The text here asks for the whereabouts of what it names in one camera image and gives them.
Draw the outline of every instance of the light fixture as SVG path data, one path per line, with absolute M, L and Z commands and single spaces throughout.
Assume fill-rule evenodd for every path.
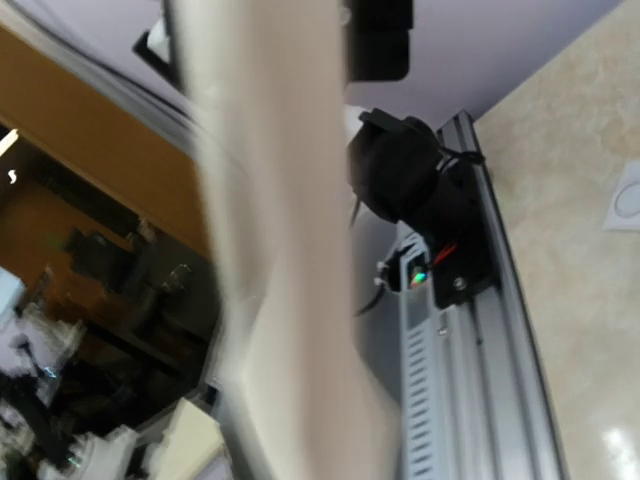
M 18 130 L 14 128 L 7 133 L 2 140 L 0 140 L 0 157 L 4 155 L 14 143 L 16 143 L 19 137 L 20 135 L 18 135 Z
M 612 428 L 604 432 L 604 444 L 607 447 L 607 463 L 613 468 L 619 480 L 638 480 L 640 461 L 633 437 L 621 428 Z

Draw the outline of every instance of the black plastic part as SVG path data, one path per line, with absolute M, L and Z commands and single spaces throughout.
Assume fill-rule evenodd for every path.
M 402 80 L 410 68 L 413 0 L 346 0 L 347 67 L 353 82 Z
M 402 80 L 410 70 L 409 32 L 350 32 L 347 70 L 352 82 Z
M 169 377 L 183 377 L 183 371 L 175 360 L 140 340 L 133 333 L 111 331 L 95 322 L 87 322 L 86 326 L 89 333 L 130 355 L 143 365 L 149 365 Z
M 20 413 L 42 447 L 47 460 L 59 469 L 66 468 L 70 442 L 53 432 L 47 408 L 36 395 L 37 382 L 32 377 L 11 378 L 0 374 L 2 399 Z
M 139 445 L 133 450 L 125 478 L 145 478 L 149 474 L 143 467 L 144 454 L 147 451 L 147 447 L 148 445 Z
M 212 385 L 206 384 L 204 391 L 204 401 L 207 403 L 207 405 L 213 407 L 218 400 L 219 393 L 220 392 L 217 388 L 213 387 Z
M 144 32 L 133 46 L 133 52 L 137 54 L 147 65 L 153 68 L 156 73 L 162 76 L 176 89 L 183 91 L 183 81 L 180 74 L 180 52 L 177 46 L 175 35 L 174 12 L 171 1 L 163 0 L 163 13 L 165 28 L 169 38 L 169 56 L 171 61 L 165 62 L 147 47 L 149 32 Z
M 400 260 L 409 250 L 411 250 L 411 247 L 406 247 L 393 252 L 391 256 L 385 260 L 384 268 L 379 272 L 379 277 L 387 286 L 387 290 L 391 292 L 397 293 L 402 290 Z
M 474 172 L 483 157 L 450 152 L 460 159 L 441 171 L 449 159 L 424 122 L 377 109 L 360 118 L 350 145 L 354 193 L 379 217 L 401 220 L 424 237 L 437 306 L 462 303 L 491 285 L 495 267 Z M 451 253 L 438 259 L 445 248 Z
M 38 480 L 28 460 L 17 451 L 9 451 L 4 457 L 6 480 Z

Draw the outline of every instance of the white plastic part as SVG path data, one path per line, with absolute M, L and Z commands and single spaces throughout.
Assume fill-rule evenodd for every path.
M 149 31 L 147 37 L 147 48 L 155 53 L 159 58 L 165 61 L 165 63 L 171 62 L 171 52 L 169 50 L 169 36 L 167 35 L 167 28 L 162 17 Z
M 25 291 L 24 283 L 8 270 L 0 267 L 0 330 L 13 313 Z
M 2 140 L 0 140 L 0 157 L 4 155 L 19 138 L 20 135 L 18 134 L 18 130 L 15 128 L 7 133 Z
M 218 423 L 182 399 L 157 453 L 152 461 L 152 478 L 192 480 L 217 457 L 224 457 L 226 449 Z
M 121 427 L 105 439 L 89 436 L 74 452 L 77 467 L 59 472 L 46 462 L 38 471 L 40 480 L 123 480 L 138 434 Z
M 11 310 L 5 315 L 0 329 L 0 371 L 9 376 L 37 375 L 33 360 L 15 348 L 18 343 L 28 341 L 33 359 L 47 375 L 40 380 L 37 394 L 45 405 L 49 405 L 58 389 L 59 373 L 77 350 L 83 335 L 81 323 L 70 325 L 51 321 L 35 305 L 27 306 L 21 318 Z M 27 454 L 33 445 L 34 435 L 22 416 L 12 406 L 0 401 L 0 417 L 14 426 L 11 432 L 0 429 L 2 448 Z

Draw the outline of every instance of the screw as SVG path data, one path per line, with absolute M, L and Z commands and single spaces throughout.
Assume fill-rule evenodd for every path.
M 462 277 L 456 277 L 456 279 L 453 281 L 453 288 L 458 291 L 464 290 L 465 288 L 467 288 L 467 282 Z

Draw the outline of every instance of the beige tile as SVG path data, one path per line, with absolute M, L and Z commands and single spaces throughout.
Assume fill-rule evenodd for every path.
M 477 122 L 574 479 L 640 479 L 640 232 L 601 230 L 640 159 L 640 2 Z

